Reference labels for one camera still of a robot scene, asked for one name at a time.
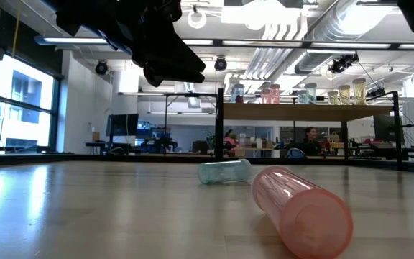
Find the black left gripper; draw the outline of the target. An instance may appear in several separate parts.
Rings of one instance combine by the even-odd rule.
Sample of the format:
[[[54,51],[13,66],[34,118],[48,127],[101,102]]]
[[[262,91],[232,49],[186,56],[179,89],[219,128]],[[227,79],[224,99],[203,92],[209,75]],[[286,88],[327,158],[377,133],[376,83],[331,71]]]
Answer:
[[[206,64],[175,32],[173,23],[182,14],[180,0],[120,0],[120,50],[141,67],[155,63],[203,72]],[[165,81],[204,82],[201,73],[145,73],[144,77],[154,87]]]

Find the tall yellow medicine bottle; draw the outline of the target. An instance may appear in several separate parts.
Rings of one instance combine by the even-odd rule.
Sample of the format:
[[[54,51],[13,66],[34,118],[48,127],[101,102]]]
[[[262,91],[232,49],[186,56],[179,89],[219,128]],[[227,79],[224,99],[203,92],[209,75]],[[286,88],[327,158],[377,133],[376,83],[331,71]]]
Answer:
[[[365,78],[357,78],[352,81],[354,87],[354,104],[365,105],[367,95],[367,81]]]

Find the pink bottle with round tablets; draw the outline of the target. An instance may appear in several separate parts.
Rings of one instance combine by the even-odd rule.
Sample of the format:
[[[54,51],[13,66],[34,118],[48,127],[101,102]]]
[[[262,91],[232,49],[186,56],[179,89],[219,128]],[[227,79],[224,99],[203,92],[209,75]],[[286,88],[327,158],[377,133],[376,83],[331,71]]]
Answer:
[[[337,259],[349,247],[353,218],[336,194],[278,165],[254,177],[252,193],[287,249],[298,258]]]

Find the pale blue medicine bottle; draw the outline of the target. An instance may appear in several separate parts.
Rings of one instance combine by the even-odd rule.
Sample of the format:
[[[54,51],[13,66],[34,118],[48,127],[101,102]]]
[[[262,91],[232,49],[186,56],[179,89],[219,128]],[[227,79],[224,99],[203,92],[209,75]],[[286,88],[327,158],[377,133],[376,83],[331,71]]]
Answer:
[[[252,165],[247,159],[202,163],[198,166],[198,179],[202,184],[248,181]]]

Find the round white ceiling lamp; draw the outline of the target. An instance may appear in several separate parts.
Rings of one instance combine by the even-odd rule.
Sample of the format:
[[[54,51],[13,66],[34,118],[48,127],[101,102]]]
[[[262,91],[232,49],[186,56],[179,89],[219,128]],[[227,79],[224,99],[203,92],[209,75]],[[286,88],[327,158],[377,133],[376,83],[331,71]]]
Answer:
[[[207,16],[205,12],[195,11],[194,9],[188,12],[187,23],[193,29],[201,29],[207,23]]]

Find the black computer monitor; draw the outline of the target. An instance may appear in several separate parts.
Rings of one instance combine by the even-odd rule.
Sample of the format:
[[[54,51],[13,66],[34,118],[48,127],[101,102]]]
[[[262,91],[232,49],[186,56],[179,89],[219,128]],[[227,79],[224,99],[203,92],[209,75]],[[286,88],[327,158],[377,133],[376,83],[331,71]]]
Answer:
[[[108,117],[106,135],[109,137],[136,136],[138,128],[138,114],[111,114]]]
[[[373,117],[374,138],[380,142],[395,142],[395,117],[381,114]]]

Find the person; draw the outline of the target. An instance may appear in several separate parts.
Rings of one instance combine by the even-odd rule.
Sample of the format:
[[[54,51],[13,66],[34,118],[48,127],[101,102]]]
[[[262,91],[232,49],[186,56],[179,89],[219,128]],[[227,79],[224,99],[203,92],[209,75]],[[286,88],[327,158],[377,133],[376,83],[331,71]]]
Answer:
[[[237,148],[237,134],[229,129],[224,135],[224,149],[229,157],[235,156],[235,149]]]
[[[305,128],[305,137],[303,139],[303,152],[307,156],[317,156],[322,153],[322,147],[317,141],[317,131],[315,127]]]

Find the dark office desk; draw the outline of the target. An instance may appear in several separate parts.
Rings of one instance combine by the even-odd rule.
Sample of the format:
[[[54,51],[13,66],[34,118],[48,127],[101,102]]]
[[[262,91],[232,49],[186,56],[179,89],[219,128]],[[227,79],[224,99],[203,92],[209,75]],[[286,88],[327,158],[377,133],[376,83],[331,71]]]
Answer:
[[[94,141],[86,142],[91,155],[136,155],[142,153],[140,147],[132,146],[126,143]]]

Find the long ceiling light strip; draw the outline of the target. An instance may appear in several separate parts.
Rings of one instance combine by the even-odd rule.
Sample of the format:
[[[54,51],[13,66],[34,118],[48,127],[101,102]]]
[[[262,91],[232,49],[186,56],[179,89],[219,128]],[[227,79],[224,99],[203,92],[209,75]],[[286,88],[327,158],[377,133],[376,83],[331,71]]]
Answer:
[[[105,39],[96,37],[43,37],[36,36],[39,45],[107,45]],[[414,51],[414,43],[400,42],[317,42],[302,40],[222,40],[184,39],[188,46],[203,47],[263,47],[314,50],[390,50]]]

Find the blue round object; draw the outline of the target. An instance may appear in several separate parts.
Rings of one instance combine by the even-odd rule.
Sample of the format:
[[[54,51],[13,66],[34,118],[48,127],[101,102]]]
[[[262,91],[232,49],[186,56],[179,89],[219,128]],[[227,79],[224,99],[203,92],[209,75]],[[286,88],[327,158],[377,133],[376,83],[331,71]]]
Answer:
[[[304,159],[304,158],[307,158],[307,156],[302,150],[300,150],[296,147],[292,147],[287,151],[286,158],[289,158],[289,159]]]

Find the large office window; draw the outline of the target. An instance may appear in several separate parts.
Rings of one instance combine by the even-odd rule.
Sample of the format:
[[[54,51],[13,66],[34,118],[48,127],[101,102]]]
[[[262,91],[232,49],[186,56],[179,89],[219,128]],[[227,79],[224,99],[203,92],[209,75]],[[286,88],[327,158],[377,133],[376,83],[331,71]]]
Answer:
[[[0,153],[52,147],[56,133],[59,82],[4,55],[0,60]]]

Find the silver ceiling air duct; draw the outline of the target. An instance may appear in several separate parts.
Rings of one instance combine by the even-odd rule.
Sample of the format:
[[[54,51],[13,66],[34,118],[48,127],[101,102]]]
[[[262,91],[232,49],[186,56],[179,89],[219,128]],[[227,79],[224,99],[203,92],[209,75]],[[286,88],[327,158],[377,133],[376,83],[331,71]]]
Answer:
[[[338,0],[320,22],[306,35],[309,41],[347,42],[356,41],[375,28],[392,10],[390,6],[363,6],[358,1],[376,0]],[[329,60],[331,53],[299,54],[290,66],[290,72],[309,74]]]

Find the wooden shelf with black frame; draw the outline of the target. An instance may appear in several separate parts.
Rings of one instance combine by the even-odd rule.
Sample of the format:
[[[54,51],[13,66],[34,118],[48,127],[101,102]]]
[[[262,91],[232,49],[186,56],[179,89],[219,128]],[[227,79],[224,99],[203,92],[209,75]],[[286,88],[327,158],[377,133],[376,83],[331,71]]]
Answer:
[[[395,130],[395,166],[398,171],[405,169],[403,163],[402,129],[399,110],[398,92],[390,91],[381,96],[392,97],[391,106],[362,106],[362,105],[315,105],[315,104],[235,104],[224,103],[224,90],[221,88],[216,94],[215,114],[215,159],[223,160],[224,120],[268,120],[268,121],[292,121],[296,122],[340,122],[343,133],[344,156],[342,159],[300,159],[283,161],[283,165],[344,165],[372,167],[373,161],[360,162],[351,159],[348,155],[348,122],[372,117],[380,114],[394,114]]]

